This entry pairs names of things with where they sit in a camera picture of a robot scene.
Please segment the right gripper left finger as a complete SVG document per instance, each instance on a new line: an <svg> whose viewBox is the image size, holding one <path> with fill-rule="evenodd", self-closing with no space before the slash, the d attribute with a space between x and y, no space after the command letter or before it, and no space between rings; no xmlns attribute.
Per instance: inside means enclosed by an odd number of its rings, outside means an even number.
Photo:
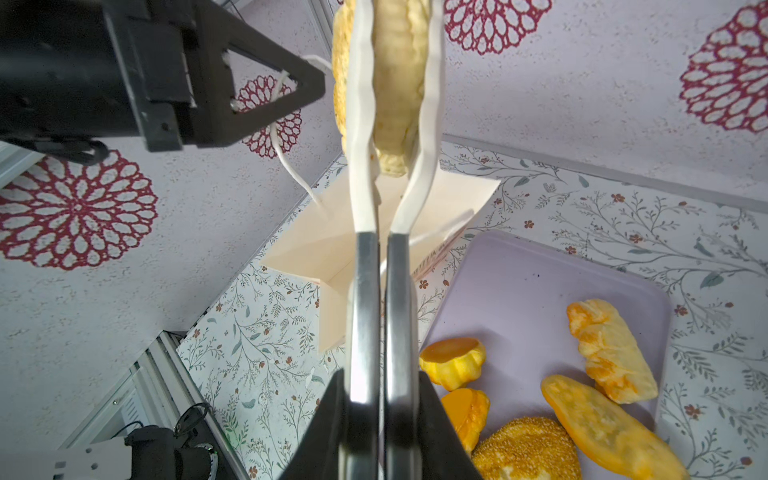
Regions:
<svg viewBox="0 0 768 480"><path fill-rule="evenodd" d="M337 480L345 418L344 370L336 371L281 480Z"/></svg>

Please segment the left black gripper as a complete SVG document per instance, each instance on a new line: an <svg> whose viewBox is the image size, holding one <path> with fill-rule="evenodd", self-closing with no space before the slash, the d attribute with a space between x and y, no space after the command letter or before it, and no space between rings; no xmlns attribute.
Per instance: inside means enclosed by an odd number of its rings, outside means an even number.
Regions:
<svg viewBox="0 0 768 480"><path fill-rule="evenodd" d="M106 159L104 139L139 137L151 152L182 149L192 96L183 1L4 1L1 139L62 160ZM302 1L195 4L187 55L194 143L265 138L326 93Z"/></svg>

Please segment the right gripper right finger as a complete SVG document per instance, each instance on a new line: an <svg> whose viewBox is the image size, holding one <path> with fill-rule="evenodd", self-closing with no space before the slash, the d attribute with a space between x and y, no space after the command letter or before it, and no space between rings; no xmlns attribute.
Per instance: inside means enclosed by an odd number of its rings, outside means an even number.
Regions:
<svg viewBox="0 0 768 480"><path fill-rule="evenodd" d="M464 450L429 377L420 372L418 442L422 478L426 480L481 480Z"/></svg>

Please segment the large sesame bread loaf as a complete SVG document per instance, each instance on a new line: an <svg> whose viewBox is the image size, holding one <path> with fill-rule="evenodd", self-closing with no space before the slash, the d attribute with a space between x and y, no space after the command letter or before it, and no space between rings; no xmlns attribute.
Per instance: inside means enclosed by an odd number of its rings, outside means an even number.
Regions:
<svg viewBox="0 0 768 480"><path fill-rule="evenodd" d="M483 479L581 479L575 444L546 417L524 417L482 441L471 460Z"/></svg>

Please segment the round pale bread bun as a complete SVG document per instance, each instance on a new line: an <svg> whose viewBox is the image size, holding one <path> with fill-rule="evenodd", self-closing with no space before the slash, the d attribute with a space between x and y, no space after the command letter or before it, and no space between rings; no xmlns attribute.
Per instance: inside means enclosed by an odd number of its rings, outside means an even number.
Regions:
<svg viewBox="0 0 768 480"><path fill-rule="evenodd" d="M408 173L424 96L431 3L375 1L372 35L376 119L373 142L380 173Z"/></svg>

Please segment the printed paper bag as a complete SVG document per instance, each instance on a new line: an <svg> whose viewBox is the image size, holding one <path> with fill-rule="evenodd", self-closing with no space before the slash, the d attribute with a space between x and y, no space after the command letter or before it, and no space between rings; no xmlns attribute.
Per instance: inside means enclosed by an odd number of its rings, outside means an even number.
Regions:
<svg viewBox="0 0 768 480"><path fill-rule="evenodd" d="M445 257L499 184L496 179L442 169L436 172L426 205L411 232L410 268L414 281L424 278ZM343 173L311 201L261 260L270 269L320 286L320 353L344 341L354 259L349 180Z"/></svg>

